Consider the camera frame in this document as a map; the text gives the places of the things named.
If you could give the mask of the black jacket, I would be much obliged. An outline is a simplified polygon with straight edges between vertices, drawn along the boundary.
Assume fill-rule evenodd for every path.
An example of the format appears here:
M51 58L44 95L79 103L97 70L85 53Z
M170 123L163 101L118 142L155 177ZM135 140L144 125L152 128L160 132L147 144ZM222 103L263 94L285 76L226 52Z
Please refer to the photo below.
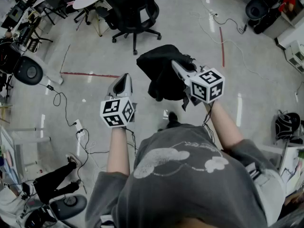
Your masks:
M196 66L193 58L182 54L174 45L167 44L156 47L142 55L137 60L137 66L151 80L148 94L156 101L183 101L182 108L186 109L189 99L186 95L186 85L174 71L171 62L176 61L188 71L194 71Z

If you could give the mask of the angled red floor tape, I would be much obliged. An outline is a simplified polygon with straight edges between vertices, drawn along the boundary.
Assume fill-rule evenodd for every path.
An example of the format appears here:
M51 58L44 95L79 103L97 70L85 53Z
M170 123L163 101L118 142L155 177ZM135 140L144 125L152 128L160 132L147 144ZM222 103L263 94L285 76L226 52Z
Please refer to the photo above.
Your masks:
M117 75L101 75L101 74L95 74L95 73L82 73L82 72L64 72L63 71L63 66L64 66L64 63L65 63L65 59L66 59L66 56L67 56L67 53L69 51L69 48L70 48L71 44L69 44L66 52L65 52L65 55L64 55L64 59L62 61L62 64L61 64L61 68L60 68L60 74L61 75L73 75L73 76L96 76L96 77L104 77L104 78L119 78L119 76Z

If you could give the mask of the grey metal-legged chair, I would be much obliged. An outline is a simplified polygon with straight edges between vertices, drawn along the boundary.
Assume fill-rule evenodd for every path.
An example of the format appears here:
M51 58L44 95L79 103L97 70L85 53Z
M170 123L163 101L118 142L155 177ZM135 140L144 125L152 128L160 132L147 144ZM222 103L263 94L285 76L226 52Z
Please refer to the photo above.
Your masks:
M57 16L63 19L67 18L66 0L45 0L45 3L47 5L43 8L43 12L45 13L45 15L48 17L48 19L53 25L55 25L55 23L50 17L51 13L56 14Z

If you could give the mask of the person's left forearm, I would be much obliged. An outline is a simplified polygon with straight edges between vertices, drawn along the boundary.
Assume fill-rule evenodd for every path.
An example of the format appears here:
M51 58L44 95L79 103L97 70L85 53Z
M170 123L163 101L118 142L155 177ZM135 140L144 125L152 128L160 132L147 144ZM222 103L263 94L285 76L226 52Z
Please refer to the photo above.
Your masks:
M106 170L130 175L127 135L124 128L112 129Z

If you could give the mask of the black backpack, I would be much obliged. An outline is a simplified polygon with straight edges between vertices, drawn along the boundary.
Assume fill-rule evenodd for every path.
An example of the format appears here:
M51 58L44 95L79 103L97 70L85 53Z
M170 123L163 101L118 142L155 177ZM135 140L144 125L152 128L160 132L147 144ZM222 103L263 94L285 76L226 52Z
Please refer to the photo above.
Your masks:
M300 127L301 119L297 113L283 113L279 110L275 120L275 139L290 140Z

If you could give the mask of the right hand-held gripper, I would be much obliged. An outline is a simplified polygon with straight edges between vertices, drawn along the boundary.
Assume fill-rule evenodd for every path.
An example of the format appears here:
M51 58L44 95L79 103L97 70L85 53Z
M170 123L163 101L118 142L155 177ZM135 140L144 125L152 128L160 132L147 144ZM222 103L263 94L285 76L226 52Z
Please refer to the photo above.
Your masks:
M210 104L224 94L225 77L215 68L206 70L205 65L193 60L193 70L187 70L179 62L172 60L171 66L179 79L185 81L186 94L194 106L200 103Z

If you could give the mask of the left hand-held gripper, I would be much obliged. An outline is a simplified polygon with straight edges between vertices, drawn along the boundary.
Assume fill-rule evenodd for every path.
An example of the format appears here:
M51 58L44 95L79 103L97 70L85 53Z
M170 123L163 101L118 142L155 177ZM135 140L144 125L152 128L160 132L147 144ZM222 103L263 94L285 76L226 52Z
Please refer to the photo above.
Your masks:
M126 127L135 121L136 104L131 97L132 79L128 73L110 84L107 96L100 103L100 117L107 127Z

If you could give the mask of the red floor tape strip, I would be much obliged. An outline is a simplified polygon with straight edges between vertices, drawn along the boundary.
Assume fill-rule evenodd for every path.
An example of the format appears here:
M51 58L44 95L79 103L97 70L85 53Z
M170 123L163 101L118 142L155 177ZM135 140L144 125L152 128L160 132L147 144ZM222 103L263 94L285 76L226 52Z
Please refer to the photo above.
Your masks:
M222 51L222 66L225 67L225 51L224 51L224 40L222 29L219 27L219 34L220 34L220 43L221 43L221 51Z

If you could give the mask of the white workbench with equipment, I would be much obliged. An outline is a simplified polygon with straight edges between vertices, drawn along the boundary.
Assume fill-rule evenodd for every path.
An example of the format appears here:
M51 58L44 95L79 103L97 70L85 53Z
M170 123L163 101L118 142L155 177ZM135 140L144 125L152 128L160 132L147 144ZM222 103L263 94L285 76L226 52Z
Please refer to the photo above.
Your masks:
M45 0L0 0L0 41L16 40L22 31L34 32L26 47L36 52L47 26L45 13L39 11Z

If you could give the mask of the black oval stool seat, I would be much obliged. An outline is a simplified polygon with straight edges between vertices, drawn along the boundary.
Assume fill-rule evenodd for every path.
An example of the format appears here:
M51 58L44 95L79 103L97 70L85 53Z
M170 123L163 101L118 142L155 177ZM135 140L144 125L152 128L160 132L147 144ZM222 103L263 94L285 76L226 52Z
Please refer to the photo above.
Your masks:
M26 85L34 86L42 80L43 69L33 59L27 56L21 56L16 64L13 75L18 81Z
M245 8L245 13L251 20L258 20L269 12L269 7L263 0L251 0Z
M60 221L77 216L85 210L86 206L87 199L80 194L64 197L63 199L53 201L49 205L55 217Z

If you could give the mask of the white desk frame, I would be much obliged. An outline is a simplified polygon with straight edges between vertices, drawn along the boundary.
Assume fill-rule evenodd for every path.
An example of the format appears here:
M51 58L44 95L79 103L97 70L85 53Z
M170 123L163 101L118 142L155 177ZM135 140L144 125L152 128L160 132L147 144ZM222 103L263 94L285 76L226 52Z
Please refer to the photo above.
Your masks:
M23 177L30 166L37 165L41 158L38 147L51 141L49 136L41 136L44 128L6 129L0 127L0 142L4 149L4 159L11 172Z

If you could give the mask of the person's black shoe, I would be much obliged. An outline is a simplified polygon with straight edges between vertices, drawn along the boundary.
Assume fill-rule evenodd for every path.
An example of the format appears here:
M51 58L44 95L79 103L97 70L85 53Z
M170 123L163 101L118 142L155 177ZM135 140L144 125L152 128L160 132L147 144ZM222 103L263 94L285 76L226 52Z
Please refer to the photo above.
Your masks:
M168 124L166 126L167 129L173 128L173 127L178 127L180 125L178 121L178 117L174 112L169 112L168 115Z

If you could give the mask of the person's grey printed t-shirt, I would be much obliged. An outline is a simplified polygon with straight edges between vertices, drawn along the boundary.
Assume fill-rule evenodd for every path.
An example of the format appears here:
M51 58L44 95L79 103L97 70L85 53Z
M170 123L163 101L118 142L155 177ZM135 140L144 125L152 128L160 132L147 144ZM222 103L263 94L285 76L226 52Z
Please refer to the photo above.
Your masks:
M99 173L86 227L165 228L195 218L217 228L267 228L251 163L278 173L251 140L225 153L201 126L162 130L142 141L129 176Z

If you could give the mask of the wooden frame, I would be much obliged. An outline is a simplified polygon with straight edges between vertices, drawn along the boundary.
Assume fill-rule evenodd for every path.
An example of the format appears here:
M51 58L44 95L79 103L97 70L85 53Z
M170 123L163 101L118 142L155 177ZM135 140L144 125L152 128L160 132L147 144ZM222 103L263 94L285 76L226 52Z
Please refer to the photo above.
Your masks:
M5 117L10 116L12 104L1 104L0 103L0 123L10 124L9 119L5 119Z

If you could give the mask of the person's right forearm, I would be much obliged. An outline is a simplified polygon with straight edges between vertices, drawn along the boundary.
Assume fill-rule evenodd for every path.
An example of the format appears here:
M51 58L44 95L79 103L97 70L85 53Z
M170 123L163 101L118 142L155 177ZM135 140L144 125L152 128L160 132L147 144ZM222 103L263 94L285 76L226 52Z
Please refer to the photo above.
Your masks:
M239 128L218 101L213 103L210 117L219 142L225 151L244 140Z

